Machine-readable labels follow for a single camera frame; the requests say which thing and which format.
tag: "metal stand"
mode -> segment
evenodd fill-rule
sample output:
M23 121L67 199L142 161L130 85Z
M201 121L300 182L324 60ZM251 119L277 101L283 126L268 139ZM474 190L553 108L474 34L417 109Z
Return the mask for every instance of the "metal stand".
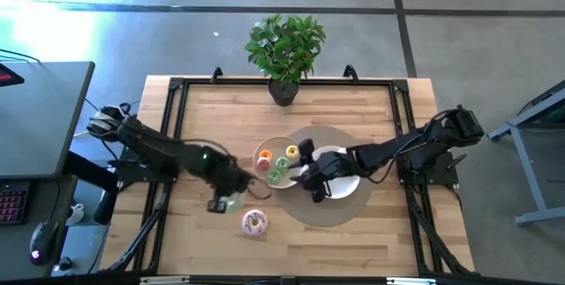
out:
M528 155L521 134L522 128L552 128L565 130L565 124L532 124L532 122L538 121L540 118L546 116L547 114L563 107L565 107L565 88L547 97L545 100L540 101L532 108L529 108L520 113L518 116L501 125L495 131L488 133L488 138L494 142L500 140L502 136L509 134L512 135L512 139L514 140L514 144L516 145L516 150L518 152L518 155L520 156L520 162L522 163L524 173L526 175L526 178L528 179L528 184L530 185L531 194L533 195L533 198L536 202L536 207L538 208L538 211L516 216L514 219L518 226L523 226L526 223L536 221L545 221L565 217L565 206L547 208L546 202L544 201L543 195L541 194L541 190L539 189L538 179L536 178L536 174L531 165L533 163L533 160Z

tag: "white plate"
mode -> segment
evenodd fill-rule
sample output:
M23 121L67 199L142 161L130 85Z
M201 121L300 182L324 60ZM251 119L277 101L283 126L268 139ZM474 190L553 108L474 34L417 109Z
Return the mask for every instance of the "white plate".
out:
M320 158L320 155L326 152L338 152L345 154L346 151L345 148L339 146L324 146L316 149L312 153L312 157L315 161L317 161L318 158ZM360 180L361 177L359 176L343 176L328 181L329 189L332 191L332 196L328 198L341 199L351 195L359 185Z

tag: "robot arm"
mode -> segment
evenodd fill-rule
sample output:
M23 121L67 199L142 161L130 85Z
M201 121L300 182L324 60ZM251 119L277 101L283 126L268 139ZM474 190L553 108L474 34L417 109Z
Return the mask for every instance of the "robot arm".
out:
M327 184L329 180L340 176L361 176L373 181L368 178L372 173L405 154L408 155L408 165L405 166L420 172L432 166L436 158L451 147L475 145L484 134L473 112L458 106L436 115L424 127L395 139L381 144L348 147L346 154L327 152L321 154L317 161L312 158L313 142L306 139L298 145L298 150L300 166L308 167L300 176L291 179L311 191L314 202L321 202L331 194ZM383 179L373 182L378 184Z
M209 212L223 214L226 203L221 197L244 192L253 178L237 165L237 159L220 145L198 139L172 139L145 126L122 107L106 106L96 112L87 127L91 135L108 142L120 142L146 161L151 170L177 176L181 169L204 179L214 190L207 204Z

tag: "tan placemat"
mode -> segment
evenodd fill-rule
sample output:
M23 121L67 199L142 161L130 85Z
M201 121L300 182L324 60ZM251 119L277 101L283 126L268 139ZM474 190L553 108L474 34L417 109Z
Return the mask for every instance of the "tan placemat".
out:
M314 148L330 145L348 147L357 144L350 134L330 126L307 126L293 132L289 137L297 142L312 139ZM372 189L371 182L361 179L351 195L342 199L324 199L320 203L314 203L310 192L304 190L300 184L274 190L273 194L277 204L295 219L317 227L331 227L345 223L359 214L371 197Z

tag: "potted plant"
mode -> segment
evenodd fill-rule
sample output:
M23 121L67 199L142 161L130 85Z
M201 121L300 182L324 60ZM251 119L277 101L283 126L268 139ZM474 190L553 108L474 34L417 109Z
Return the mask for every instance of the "potted plant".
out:
M247 60L265 76L270 75L267 87L275 103L287 106L298 93L302 75L308 79L308 72L314 74L314 58L320 53L326 34L312 16L289 16L282 24L281 19L276 14L256 22L245 50L251 53Z

